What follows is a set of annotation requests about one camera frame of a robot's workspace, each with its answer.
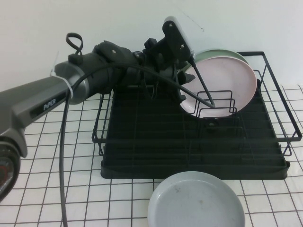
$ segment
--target wire rack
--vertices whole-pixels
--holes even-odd
[[[98,127],[99,108],[92,134],[103,156],[101,175],[162,179],[177,172],[196,170],[221,179],[286,178],[290,163],[285,156],[292,154],[290,142],[300,141],[302,134],[265,54],[240,54],[261,56],[265,65],[262,70],[254,70],[257,90],[241,111],[235,107],[232,91],[211,91],[216,103],[220,103],[216,109],[225,109],[228,117],[200,119],[185,113],[165,94],[148,101],[140,87],[117,87],[112,106],[107,103],[103,127]],[[278,100],[272,98],[268,83],[276,88]],[[282,124],[279,108],[288,114],[291,128],[286,129]],[[192,114],[200,116],[207,109],[196,101]]]

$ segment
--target black cable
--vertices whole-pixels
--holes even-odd
[[[79,78],[75,84],[72,86],[72,90],[75,91],[77,87],[81,84],[82,81],[84,81],[87,77],[91,76],[92,74],[96,73],[97,71],[108,69],[108,68],[118,68],[118,67],[123,67],[123,68],[134,68],[140,71],[144,71],[147,73],[152,74],[153,76],[157,77],[160,80],[163,80],[164,82],[167,82],[168,84],[177,87],[178,89],[184,91],[188,95],[192,96],[193,98],[197,99],[199,102],[205,104],[206,106],[210,108],[214,108],[213,100],[210,98],[210,101],[212,104],[209,104],[207,101],[201,99],[185,87],[182,87],[180,84],[162,76],[161,74],[154,72],[148,68],[136,65],[136,64],[129,64],[129,63],[109,63],[106,65],[103,65],[95,70],[93,70],[90,73],[87,73],[83,75],[81,78]],[[63,118],[62,118],[62,124],[61,124],[61,134],[60,134],[60,155],[59,155],[59,180],[60,180],[60,198],[61,198],[61,209],[62,209],[62,220],[63,220],[63,226],[68,227],[67,225],[67,218],[66,218],[66,207],[65,207],[65,193],[64,193],[64,171],[63,171],[63,162],[64,162],[64,139],[65,139],[65,127],[66,127],[66,119],[67,119],[67,113],[68,113],[68,108],[70,105],[70,100],[71,100],[71,95],[69,90],[67,91],[67,97],[66,97],[66,103],[64,107],[64,112],[63,112]]]
[[[66,97],[66,103],[63,112],[62,124],[61,124],[61,134],[60,134],[60,153],[59,153],[59,181],[60,181],[60,199],[61,199],[61,210],[62,210],[62,220],[63,226],[67,227],[66,218],[66,207],[65,207],[65,193],[64,193],[64,140],[65,140],[65,128],[68,108],[70,106],[71,93],[68,90]]]

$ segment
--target gray plate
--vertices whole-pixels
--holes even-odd
[[[165,179],[148,206],[150,227],[244,227],[237,195],[220,179],[183,172]]]

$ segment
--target white wall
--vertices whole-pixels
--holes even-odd
[[[170,15],[196,52],[261,50],[279,83],[303,84],[302,0],[1,0],[0,91],[47,77],[58,50],[67,60],[68,32],[82,35],[84,53],[103,40],[142,50]]]

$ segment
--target white tiled surface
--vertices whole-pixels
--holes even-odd
[[[302,87],[282,91],[302,130]],[[279,100],[276,92],[270,97]],[[153,190],[161,180],[103,179],[101,157],[91,142],[91,131],[99,96],[71,106],[65,142],[65,192],[67,218],[71,227],[148,227],[147,207]],[[265,101],[269,98],[264,93]],[[266,102],[276,134],[282,134],[270,102]],[[274,102],[287,134],[290,119]],[[0,227],[60,227],[59,130],[63,106],[26,128],[28,156],[22,160],[18,181],[0,204]],[[100,119],[105,118],[105,111]],[[292,143],[293,155],[285,180],[228,180],[245,212],[246,227],[296,227],[303,222],[303,141]]]

